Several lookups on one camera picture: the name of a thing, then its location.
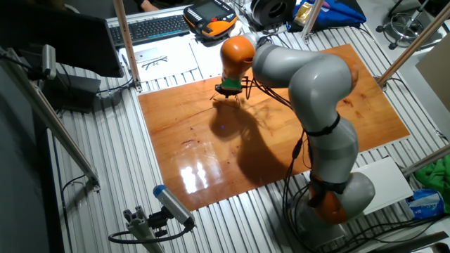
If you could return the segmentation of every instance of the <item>orange cap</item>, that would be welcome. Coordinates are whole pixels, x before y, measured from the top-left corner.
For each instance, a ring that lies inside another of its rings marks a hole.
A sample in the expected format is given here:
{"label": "orange cap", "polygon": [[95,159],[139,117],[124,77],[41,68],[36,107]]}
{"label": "orange cap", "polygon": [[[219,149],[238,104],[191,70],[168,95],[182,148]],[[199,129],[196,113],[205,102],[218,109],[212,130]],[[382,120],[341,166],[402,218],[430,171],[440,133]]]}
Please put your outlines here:
{"label": "orange cap", "polygon": [[244,36],[231,37],[222,45],[220,56],[224,66],[223,78],[241,79],[252,66],[255,47]]}

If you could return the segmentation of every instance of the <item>green cloth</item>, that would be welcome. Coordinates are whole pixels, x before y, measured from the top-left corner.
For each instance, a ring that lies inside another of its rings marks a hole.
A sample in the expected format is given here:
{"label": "green cloth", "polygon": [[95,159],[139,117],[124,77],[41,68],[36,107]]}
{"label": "green cloth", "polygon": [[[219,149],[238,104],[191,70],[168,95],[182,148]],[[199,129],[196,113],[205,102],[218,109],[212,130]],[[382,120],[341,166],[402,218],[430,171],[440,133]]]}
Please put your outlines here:
{"label": "green cloth", "polygon": [[240,91],[242,90],[242,85],[240,80],[231,80],[229,78],[225,79],[221,83],[221,86],[224,90],[232,90],[232,91]]}
{"label": "green cloth", "polygon": [[415,172],[426,188],[437,190],[444,199],[445,212],[450,214],[450,155]]}

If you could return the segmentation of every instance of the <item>chair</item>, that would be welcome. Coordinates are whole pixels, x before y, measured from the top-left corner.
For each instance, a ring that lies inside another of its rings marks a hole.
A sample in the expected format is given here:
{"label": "chair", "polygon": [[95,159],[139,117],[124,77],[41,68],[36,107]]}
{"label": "chair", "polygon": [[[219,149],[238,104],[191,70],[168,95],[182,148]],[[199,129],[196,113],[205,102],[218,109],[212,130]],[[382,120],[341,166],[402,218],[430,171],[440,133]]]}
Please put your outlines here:
{"label": "chair", "polygon": [[[423,26],[417,18],[424,10],[428,1],[429,0],[424,0],[422,5],[413,13],[413,15],[407,13],[397,13],[391,17],[390,22],[387,22],[384,25],[379,25],[376,28],[377,32],[384,32],[387,27],[391,27],[392,31],[399,35],[399,38],[395,39],[395,42],[389,44],[389,49],[394,50],[402,40],[414,40],[419,37],[420,33],[423,31]],[[399,5],[400,2],[401,1],[397,2],[388,16],[391,16],[392,11]]]}

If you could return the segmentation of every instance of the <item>robotic arm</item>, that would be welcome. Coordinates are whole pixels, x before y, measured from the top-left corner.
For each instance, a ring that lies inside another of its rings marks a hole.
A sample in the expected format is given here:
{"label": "robotic arm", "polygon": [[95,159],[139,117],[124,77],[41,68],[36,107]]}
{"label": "robotic arm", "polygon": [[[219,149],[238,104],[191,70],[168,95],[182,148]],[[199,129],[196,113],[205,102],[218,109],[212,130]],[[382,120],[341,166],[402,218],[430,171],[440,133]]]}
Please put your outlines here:
{"label": "robotic arm", "polygon": [[314,225],[354,218],[375,195],[369,178],[350,172],[358,154],[358,137],[352,124],[336,111],[338,102],[356,86],[357,65],[328,53],[260,46],[258,39],[246,34],[224,42],[222,84],[216,91],[225,96],[240,93],[241,79],[250,67],[262,85],[288,88],[292,109],[309,137],[312,161],[307,208],[295,215],[308,217],[308,224]]}

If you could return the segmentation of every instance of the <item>metal pole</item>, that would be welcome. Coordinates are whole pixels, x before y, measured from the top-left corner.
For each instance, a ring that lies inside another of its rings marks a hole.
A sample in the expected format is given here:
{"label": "metal pole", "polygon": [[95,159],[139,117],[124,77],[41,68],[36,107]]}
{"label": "metal pole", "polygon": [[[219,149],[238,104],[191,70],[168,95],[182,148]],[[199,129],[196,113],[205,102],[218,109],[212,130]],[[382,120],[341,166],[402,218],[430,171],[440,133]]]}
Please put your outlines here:
{"label": "metal pole", "polygon": [[385,82],[413,55],[416,50],[422,46],[436,30],[441,27],[442,23],[450,16],[450,2],[442,9],[436,16],[435,20],[431,22],[423,32],[409,45],[409,47],[399,56],[399,58],[386,70],[386,72],[378,79],[378,85],[382,88]]}
{"label": "metal pole", "polygon": [[[7,56],[20,60],[12,49],[8,50]],[[82,151],[78,148],[78,145],[72,140],[67,129],[61,123],[55,110],[51,107],[39,87],[28,79],[27,74],[21,66],[7,60],[0,60],[0,63],[3,63],[5,71],[19,88],[20,92],[26,97],[46,126],[56,136],[75,163],[77,163],[78,167],[86,174],[90,182],[92,182],[94,190],[100,190],[97,173],[92,169]]]}
{"label": "metal pole", "polygon": [[419,169],[422,169],[423,167],[429,165],[430,163],[436,162],[437,160],[443,158],[444,156],[446,156],[448,154],[450,154],[450,144],[446,145],[445,147],[439,149],[436,152],[429,154],[427,157],[416,162],[415,164],[411,165],[410,167],[407,167],[404,170],[403,175],[408,176],[408,175],[418,171]]}
{"label": "metal pole", "polygon": [[314,23],[316,22],[317,16],[321,12],[323,2],[325,0],[315,0],[314,6],[312,7],[311,15],[308,18],[307,24],[303,27],[302,34],[300,35],[303,41],[307,42],[309,32],[311,31]]}
{"label": "metal pole", "polygon": [[133,42],[128,30],[127,14],[125,14],[124,3],[122,0],[114,0],[115,13],[117,14],[117,20],[120,25],[120,32],[122,38],[124,38],[125,49],[127,50],[128,63],[131,68],[131,75],[133,77],[134,84],[137,91],[142,91],[141,78],[139,78],[138,65],[136,64],[136,58],[134,57]]}

